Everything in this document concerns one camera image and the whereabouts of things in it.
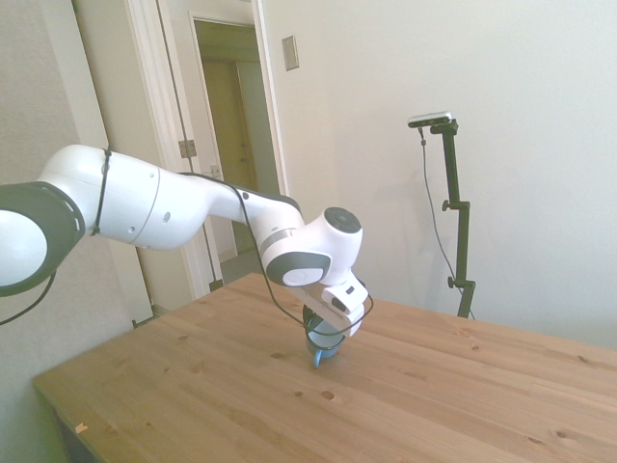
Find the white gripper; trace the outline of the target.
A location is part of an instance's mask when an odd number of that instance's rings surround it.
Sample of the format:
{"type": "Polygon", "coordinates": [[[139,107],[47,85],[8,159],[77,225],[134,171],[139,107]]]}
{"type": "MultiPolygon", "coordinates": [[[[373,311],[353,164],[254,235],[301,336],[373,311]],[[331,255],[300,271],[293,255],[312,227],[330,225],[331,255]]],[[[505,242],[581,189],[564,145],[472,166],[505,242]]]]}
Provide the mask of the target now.
{"type": "Polygon", "coordinates": [[[303,326],[306,333],[315,327],[318,315],[343,336],[353,336],[364,315],[364,287],[301,287],[303,326]]]}

